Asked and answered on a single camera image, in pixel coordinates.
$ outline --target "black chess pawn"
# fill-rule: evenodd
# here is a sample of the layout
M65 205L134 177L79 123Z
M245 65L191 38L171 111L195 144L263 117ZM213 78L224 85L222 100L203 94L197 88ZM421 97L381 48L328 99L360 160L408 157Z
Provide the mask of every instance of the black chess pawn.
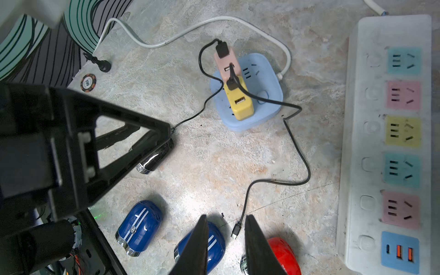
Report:
M83 52L83 54L87 60L90 60L92 63L96 63L102 72L107 73L110 71L111 64L107 60L98 60L95 56L92 56L88 52Z

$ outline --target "black metal frame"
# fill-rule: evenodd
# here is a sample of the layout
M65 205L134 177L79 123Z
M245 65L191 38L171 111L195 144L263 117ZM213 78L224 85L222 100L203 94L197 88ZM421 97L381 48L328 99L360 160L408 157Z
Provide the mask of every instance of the black metal frame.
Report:
M96 119L125 126L96 137ZM140 127L152 134L104 168L97 151ZM168 123L65 88L0 84L0 237L33 226L49 203L55 221L93 205L171 136Z
M206 275L208 267L208 219L202 215L190 239L183 249L182 255L169 275Z
M104 275L109 272L111 275L127 275L90 211L81 211L76 217L82 229L82 244L78 248L78 254L88 263L88 273ZM60 263L70 272L74 261L75 259L72 259Z
M249 275L286 275L253 215L246 216L245 244Z

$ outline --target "electrical outlet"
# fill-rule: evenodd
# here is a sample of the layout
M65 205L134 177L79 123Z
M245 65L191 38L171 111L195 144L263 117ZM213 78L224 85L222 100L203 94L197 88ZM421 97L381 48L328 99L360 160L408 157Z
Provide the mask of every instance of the electrical outlet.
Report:
M419 273L419 241L416 238L382 232L381 263L397 270Z
M418 189L420 158L411 154L385 153L383 178L386 183Z
M420 82L388 81L387 108L420 110Z
M382 191L382 222L408 229L419 229L420 199L416 195Z
M418 75L422 68L422 49L392 47L388 49L388 73Z
M421 120L418 117L386 116L386 145L418 148L421 144Z

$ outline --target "teal outlet panel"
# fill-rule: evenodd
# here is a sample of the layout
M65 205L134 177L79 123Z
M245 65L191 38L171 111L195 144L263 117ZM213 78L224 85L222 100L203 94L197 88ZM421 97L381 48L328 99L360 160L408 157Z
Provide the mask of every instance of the teal outlet panel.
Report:
M420 158L412 154L387 152L384 154L384 181L418 189L420 185Z
M388 73L418 75L422 71L422 49L391 47L388 49Z

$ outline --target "power strip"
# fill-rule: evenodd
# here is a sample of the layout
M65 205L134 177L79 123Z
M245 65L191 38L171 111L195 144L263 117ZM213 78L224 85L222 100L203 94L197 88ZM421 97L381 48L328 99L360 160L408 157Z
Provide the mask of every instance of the power strip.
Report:
M350 35L336 246L364 275L430 273L431 18Z
M253 95L276 101L283 100L283 93L279 85L277 76L270 65L268 59L261 54L251 53L238 59L242 69L243 80L246 87ZM220 72L216 71L213 76L220 78ZM221 84L215 79L211 79L209 85L211 92L215 93ZM223 123L234 132L242 132L262 123L265 123L278 114L281 105L260 102L252 99L254 114L253 116L239 121L232 112L231 105L224 91L213 97L217 111Z

